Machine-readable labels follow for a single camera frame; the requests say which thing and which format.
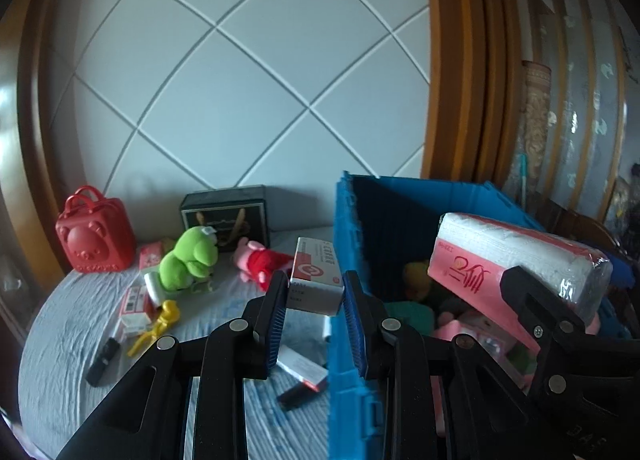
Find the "black cylinder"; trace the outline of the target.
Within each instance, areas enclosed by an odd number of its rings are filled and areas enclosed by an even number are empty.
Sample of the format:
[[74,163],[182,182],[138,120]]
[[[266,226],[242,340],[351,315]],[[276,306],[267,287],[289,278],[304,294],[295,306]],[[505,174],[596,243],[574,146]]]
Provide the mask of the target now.
[[115,338],[108,338],[104,342],[85,376],[85,380],[90,386],[95,388],[100,384],[104,372],[117,355],[119,349],[120,343]]

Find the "pink tissue pack top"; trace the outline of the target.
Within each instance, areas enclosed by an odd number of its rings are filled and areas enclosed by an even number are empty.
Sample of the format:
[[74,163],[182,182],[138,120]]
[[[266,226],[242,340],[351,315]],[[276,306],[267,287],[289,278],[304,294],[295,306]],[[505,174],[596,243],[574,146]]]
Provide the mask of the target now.
[[613,265],[582,243],[478,215],[442,216],[427,275],[536,352],[540,346],[500,293],[503,273],[521,267],[591,324]]

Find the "pink tissue pack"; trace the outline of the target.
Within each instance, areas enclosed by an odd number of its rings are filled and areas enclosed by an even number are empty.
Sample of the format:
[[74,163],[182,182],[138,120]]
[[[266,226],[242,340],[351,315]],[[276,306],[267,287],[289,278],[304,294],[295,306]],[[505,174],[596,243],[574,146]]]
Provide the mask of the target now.
[[442,216],[427,275],[536,352],[540,346],[500,293],[503,273],[521,267],[591,324],[613,265],[582,243],[478,215]]
[[139,270],[155,270],[160,266],[165,254],[165,248],[161,241],[147,243],[140,248],[139,253]]

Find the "white barcode medicine box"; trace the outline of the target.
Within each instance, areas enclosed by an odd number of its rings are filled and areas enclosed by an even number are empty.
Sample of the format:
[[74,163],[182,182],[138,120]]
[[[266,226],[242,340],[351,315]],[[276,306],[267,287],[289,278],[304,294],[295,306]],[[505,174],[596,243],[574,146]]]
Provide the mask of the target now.
[[288,308],[335,316],[342,304],[344,286],[332,242],[299,237],[288,283]]

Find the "pink pig plush in crate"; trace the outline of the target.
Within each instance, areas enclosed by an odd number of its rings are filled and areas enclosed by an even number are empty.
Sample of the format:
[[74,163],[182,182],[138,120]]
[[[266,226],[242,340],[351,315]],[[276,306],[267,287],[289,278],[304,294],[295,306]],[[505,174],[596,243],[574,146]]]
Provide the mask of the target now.
[[442,313],[433,336],[451,341],[461,333],[476,339],[520,388],[533,381],[536,353],[476,310],[468,310],[459,318]]

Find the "blue striped bed cover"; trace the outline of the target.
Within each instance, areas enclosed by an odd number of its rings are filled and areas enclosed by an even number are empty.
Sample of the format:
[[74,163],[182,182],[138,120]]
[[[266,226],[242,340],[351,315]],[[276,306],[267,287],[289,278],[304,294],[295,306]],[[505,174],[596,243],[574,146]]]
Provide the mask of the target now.
[[293,310],[285,274],[268,292],[228,258],[213,287],[180,296],[179,317],[138,358],[86,379],[135,270],[73,272],[48,298],[24,348],[18,401],[29,439],[61,459],[324,459],[329,395],[284,411],[286,350],[323,364],[324,317]]

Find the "green yellow plush in crate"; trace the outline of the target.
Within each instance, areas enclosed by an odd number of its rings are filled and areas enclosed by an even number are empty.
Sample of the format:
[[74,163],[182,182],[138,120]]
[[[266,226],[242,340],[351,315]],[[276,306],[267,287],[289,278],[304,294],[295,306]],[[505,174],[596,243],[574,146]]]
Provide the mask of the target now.
[[428,261],[407,264],[402,273],[405,298],[385,304],[388,316],[415,328],[422,336],[430,336],[435,329],[434,312],[425,304],[433,284],[427,269]]

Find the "red white carton box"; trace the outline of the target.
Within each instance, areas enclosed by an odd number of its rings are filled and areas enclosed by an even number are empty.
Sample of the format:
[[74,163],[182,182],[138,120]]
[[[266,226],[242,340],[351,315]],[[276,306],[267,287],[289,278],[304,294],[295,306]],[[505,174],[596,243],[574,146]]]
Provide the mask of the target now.
[[141,284],[130,286],[122,298],[118,320],[124,336],[137,336],[148,331],[155,320],[155,307]]

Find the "yellow plastic clip toy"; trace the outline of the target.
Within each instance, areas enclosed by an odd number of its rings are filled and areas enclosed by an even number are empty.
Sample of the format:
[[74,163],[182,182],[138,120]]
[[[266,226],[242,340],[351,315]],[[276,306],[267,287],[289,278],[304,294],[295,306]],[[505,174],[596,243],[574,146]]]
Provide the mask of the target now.
[[176,301],[167,300],[163,302],[160,316],[154,321],[150,330],[143,332],[142,335],[137,338],[137,341],[134,342],[134,345],[128,350],[127,356],[133,358],[145,352],[163,336],[169,328],[179,321],[180,316],[181,312]]

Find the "wooden chair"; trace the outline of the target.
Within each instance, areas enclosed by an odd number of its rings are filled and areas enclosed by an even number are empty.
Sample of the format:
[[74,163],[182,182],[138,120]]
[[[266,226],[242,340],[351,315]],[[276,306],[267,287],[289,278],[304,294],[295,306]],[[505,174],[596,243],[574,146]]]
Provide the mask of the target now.
[[550,198],[544,198],[538,192],[528,200],[528,206],[535,215],[536,221],[547,232],[618,256],[624,255],[618,240],[594,218],[565,209]]

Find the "white lint roll left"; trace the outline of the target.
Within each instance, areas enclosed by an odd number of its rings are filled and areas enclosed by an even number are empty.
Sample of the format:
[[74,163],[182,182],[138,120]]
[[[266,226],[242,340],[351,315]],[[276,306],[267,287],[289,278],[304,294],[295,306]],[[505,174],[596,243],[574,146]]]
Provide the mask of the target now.
[[143,275],[146,293],[156,308],[160,308],[166,301],[166,292],[160,282],[160,274],[155,270],[146,272]]

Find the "white red medicine box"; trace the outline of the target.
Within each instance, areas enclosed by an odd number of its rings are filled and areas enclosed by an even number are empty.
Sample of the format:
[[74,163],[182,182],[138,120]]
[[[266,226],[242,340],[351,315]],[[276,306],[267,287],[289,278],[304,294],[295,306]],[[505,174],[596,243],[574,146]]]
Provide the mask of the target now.
[[279,348],[277,366],[299,383],[319,393],[326,385],[329,371],[288,346]]

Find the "pink tissue pack back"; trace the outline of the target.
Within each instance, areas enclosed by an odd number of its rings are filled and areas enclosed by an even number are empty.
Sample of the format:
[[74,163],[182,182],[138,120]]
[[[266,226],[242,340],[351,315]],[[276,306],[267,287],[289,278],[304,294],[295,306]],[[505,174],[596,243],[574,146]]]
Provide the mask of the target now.
[[165,254],[165,248],[161,241],[147,243],[140,248],[139,253],[139,270],[155,270],[160,266]]

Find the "green frog plush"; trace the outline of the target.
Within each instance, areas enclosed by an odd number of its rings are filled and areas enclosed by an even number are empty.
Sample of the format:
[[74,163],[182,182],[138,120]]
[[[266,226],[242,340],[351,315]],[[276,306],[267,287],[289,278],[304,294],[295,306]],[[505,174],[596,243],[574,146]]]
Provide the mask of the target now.
[[216,230],[209,226],[187,229],[158,266],[160,284],[178,292],[207,279],[218,262]]

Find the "red bear suitcase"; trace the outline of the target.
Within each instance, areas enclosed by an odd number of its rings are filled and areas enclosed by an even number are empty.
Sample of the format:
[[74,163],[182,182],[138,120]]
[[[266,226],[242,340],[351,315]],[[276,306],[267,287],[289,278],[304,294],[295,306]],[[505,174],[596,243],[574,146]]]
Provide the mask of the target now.
[[93,186],[66,199],[55,232],[73,269],[83,274],[121,272],[134,261],[137,243],[124,204]]

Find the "pink pig plush red dress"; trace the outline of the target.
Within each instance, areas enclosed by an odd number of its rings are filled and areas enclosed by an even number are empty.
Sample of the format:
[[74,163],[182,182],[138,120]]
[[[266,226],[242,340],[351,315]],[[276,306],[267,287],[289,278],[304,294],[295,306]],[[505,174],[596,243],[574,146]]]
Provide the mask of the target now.
[[243,282],[254,282],[256,286],[267,292],[271,278],[277,270],[292,268],[294,258],[266,248],[261,243],[243,237],[233,253],[233,263],[239,269]]

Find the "blue plastic crate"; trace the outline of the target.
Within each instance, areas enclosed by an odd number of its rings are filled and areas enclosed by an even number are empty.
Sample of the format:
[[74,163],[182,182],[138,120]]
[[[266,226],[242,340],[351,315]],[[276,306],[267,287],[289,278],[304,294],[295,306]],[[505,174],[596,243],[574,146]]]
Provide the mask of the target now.
[[[529,228],[533,221],[494,186],[441,180],[345,174],[337,186],[334,246],[344,272],[358,274],[363,291],[384,306],[400,295],[402,266],[433,250],[437,224],[449,212],[486,215],[498,222]],[[336,344],[352,352],[344,305],[338,314]],[[501,393],[506,376],[495,362],[480,378],[498,437],[506,427],[499,411],[508,398]]]

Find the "rolled patterned carpet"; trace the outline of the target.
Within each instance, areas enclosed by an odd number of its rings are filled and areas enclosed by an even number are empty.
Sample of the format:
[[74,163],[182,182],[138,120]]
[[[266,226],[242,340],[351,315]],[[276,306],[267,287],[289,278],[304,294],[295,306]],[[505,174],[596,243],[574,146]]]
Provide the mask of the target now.
[[536,191],[546,154],[550,110],[551,70],[544,64],[522,61],[523,87],[518,131],[509,176],[502,190],[518,203]]

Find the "black gift box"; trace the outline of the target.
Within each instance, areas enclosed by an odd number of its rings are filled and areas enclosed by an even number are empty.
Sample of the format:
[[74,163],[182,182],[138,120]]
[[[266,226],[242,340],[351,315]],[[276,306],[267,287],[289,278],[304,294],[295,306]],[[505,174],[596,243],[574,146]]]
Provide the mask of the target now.
[[180,204],[183,227],[213,228],[218,249],[230,253],[242,238],[270,247],[265,186],[192,192]]

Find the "wooden door frame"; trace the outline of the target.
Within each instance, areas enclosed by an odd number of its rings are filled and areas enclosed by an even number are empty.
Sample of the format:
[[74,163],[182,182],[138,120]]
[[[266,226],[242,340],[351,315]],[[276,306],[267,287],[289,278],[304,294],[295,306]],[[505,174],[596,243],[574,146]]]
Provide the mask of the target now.
[[421,175],[500,186],[514,154],[523,70],[518,0],[428,0],[430,98]]

